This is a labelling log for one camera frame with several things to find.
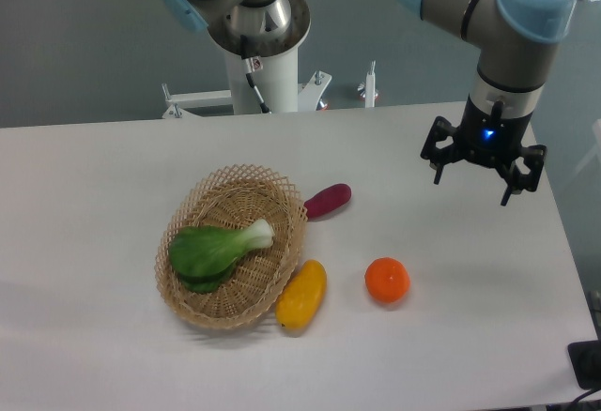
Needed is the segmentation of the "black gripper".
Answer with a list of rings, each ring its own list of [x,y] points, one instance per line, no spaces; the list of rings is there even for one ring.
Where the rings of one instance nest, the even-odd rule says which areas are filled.
[[[506,183],[501,206],[506,206],[513,195],[524,190],[537,190],[547,147],[521,145],[532,117],[530,114],[503,118],[504,108],[498,103],[494,108],[495,111],[487,114],[468,98],[458,128],[446,118],[437,116],[420,156],[435,171],[435,185],[440,183],[445,166],[463,160],[462,154],[471,163],[487,168],[499,166],[499,175]]]

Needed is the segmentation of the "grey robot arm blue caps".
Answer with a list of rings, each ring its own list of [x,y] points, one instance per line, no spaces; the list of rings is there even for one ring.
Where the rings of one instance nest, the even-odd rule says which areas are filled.
[[[310,28],[305,0],[162,0],[180,24],[223,51],[236,114],[313,111],[325,74],[298,82]],[[547,150],[522,143],[577,0],[398,0],[420,19],[477,47],[461,122],[434,121],[421,156],[437,174],[466,161],[492,169],[506,196],[535,191]]]

